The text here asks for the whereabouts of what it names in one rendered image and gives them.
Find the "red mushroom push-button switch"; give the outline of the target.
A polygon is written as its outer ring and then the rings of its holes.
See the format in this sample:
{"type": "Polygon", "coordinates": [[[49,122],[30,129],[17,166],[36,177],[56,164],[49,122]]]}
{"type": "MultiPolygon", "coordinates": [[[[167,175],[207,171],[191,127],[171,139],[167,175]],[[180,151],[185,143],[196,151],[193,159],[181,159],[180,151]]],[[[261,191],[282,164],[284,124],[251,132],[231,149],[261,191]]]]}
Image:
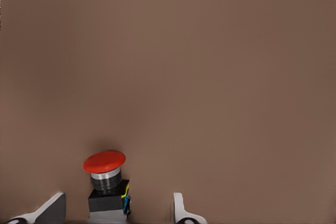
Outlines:
{"type": "Polygon", "coordinates": [[[108,150],[89,156],[82,169],[90,174],[92,192],[88,197],[89,224],[128,224],[131,213],[130,181],[122,178],[126,156],[108,150]]]}

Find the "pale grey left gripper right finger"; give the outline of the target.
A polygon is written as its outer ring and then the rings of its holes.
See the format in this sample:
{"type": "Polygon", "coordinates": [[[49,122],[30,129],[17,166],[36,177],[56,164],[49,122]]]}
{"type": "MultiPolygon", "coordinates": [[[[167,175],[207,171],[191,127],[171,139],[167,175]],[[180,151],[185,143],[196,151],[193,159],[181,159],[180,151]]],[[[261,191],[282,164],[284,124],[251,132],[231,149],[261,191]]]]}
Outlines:
{"type": "Polygon", "coordinates": [[[204,217],[185,210],[182,193],[174,193],[173,199],[175,224],[208,224],[204,217]]]}

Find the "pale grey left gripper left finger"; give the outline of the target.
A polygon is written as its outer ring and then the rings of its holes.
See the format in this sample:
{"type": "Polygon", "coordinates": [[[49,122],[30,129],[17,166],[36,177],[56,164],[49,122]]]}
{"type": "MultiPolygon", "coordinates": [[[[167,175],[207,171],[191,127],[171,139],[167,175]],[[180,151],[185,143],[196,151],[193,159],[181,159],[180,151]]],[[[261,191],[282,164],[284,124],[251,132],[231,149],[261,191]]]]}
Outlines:
{"type": "Polygon", "coordinates": [[[66,194],[54,194],[34,212],[13,217],[4,224],[64,224],[66,218],[66,194]]]}

